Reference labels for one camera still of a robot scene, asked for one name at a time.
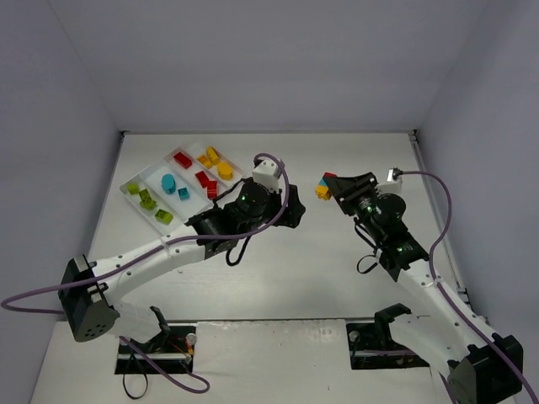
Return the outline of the yellow blue red lego stack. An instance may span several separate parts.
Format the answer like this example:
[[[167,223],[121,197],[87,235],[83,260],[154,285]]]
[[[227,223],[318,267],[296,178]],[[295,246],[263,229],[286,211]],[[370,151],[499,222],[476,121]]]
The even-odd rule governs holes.
[[[326,172],[318,182],[318,185],[315,189],[315,195],[322,200],[329,200],[331,199],[331,191],[329,189],[329,186],[327,185],[326,179],[327,178],[334,178],[334,173]]]

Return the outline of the yellow curved lego brick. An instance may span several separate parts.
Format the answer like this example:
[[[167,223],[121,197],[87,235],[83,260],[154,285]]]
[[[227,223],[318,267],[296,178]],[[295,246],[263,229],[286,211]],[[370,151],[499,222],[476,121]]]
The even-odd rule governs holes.
[[[231,181],[233,179],[233,174],[234,174],[233,168],[227,162],[224,162],[224,161],[219,162],[216,165],[216,170],[217,170],[218,176],[222,180]]]

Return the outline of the red curved lego brick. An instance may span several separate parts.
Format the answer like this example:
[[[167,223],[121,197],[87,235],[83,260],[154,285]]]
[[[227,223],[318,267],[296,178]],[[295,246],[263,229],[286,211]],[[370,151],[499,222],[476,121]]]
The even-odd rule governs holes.
[[[210,184],[210,179],[204,171],[197,172],[195,177],[203,189],[207,188]]]

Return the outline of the long yellow lego brick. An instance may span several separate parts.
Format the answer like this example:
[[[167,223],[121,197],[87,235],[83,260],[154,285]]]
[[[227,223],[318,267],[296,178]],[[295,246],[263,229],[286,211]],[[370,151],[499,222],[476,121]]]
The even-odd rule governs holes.
[[[217,165],[221,160],[219,154],[212,146],[206,148],[205,154],[213,166]]]

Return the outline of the small blue lego brick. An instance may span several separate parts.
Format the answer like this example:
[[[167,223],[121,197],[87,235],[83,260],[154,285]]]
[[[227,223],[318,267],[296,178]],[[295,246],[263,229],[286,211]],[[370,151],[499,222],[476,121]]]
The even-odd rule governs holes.
[[[178,189],[178,195],[181,200],[189,199],[189,190],[187,188]]]

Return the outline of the red flower lego brick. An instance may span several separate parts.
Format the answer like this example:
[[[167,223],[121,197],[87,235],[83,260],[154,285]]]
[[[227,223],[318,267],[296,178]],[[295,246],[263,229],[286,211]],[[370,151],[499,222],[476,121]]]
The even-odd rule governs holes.
[[[178,165],[180,165],[181,168],[183,169],[189,169],[192,165],[193,165],[193,162],[192,160],[187,156],[185,155],[184,153],[182,153],[181,151],[176,153],[174,156],[173,156],[173,159],[174,161],[176,161],[176,163],[178,163]]]

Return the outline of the blue oval lego brick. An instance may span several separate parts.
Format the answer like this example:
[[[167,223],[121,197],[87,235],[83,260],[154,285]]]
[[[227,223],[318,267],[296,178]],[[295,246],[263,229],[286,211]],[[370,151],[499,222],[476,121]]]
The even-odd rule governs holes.
[[[166,173],[162,176],[161,187],[165,194],[173,194],[176,191],[176,180],[173,174]]]

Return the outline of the long green lego brick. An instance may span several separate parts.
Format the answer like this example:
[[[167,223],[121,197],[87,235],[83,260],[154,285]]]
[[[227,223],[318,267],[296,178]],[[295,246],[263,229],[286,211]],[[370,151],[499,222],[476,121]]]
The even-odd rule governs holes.
[[[145,210],[153,210],[157,206],[157,201],[151,196],[147,189],[142,189],[138,193],[140,197],[139,205]]]

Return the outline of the small green lego brick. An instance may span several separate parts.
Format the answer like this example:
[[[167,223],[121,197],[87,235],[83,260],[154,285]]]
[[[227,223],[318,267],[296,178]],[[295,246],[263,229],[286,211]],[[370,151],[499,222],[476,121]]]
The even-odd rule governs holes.
[[[126,188],[127,188],[128,193],[131,195],[139,194],[140,192],[140,189],[137,183],[128,183]]]

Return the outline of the yellow square lego brick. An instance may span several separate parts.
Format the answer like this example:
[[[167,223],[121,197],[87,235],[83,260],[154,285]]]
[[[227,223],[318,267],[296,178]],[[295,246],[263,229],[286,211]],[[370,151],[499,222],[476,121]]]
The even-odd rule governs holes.
[[[197,157],[197,161],[207,169],[211,169],[213,167],[211,160],[206,155],[199,155]]]

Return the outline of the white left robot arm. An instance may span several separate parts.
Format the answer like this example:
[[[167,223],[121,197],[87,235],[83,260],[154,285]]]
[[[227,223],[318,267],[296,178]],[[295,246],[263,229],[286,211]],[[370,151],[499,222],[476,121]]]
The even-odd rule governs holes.
[[[75,341],[111,333],[146,343],[163,334],[166,322],[156,306],[134,306],[123,297],[175,269],[227,253],[261,228],[296,228],[305,211],[296,185],[272,193],[248,178],[235,200],[192,216],[184,229],[112,258],[71,259],[58,297]]]

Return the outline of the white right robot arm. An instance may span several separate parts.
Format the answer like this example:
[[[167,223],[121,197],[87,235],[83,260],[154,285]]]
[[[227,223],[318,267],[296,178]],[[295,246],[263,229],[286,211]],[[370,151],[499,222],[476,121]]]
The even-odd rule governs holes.
[[[344,214],[371,238],[374,257],[391,279],[423,308],[402,303],[375,314],[383,344],[412,350],[446,381],[458,403],[500,403],[522,391],[523,348],[502,337],[456,294],[403,222],[402,171],[380,184],[372,173],[326,175],[329,194]]]

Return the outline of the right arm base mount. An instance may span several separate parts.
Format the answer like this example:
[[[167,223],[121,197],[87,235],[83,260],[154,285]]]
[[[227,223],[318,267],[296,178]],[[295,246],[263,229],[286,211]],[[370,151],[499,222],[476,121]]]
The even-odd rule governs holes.
[[[346,333],[352,370],[429,367],[416,353],[403,345],[395,342],[383,342],[374,322],[348,322]]]

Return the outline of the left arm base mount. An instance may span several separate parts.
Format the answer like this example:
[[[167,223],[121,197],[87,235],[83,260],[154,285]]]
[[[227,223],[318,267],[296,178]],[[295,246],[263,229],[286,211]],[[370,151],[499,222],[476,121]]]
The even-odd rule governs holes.
[[[172,324],[167,337],[156,337],[148,343],[135,345],[168,374],[180,375],[194,367],[196,325]],[[125,343],[119,342],[115,359],[116,375],[157,375],[158,372],[143,357]]]

